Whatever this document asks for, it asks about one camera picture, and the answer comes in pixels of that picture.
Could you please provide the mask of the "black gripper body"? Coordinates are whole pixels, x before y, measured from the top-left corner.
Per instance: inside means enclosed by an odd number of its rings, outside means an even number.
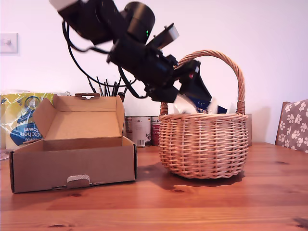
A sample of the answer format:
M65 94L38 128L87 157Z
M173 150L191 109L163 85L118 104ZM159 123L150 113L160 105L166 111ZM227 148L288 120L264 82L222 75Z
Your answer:
M154 53L144 58L133 70L133 75L145 85L144 90L149 96L150 89L174 87L173 84L179 80L180 67L183 65L179 65L172 55L164 57L162 54Z

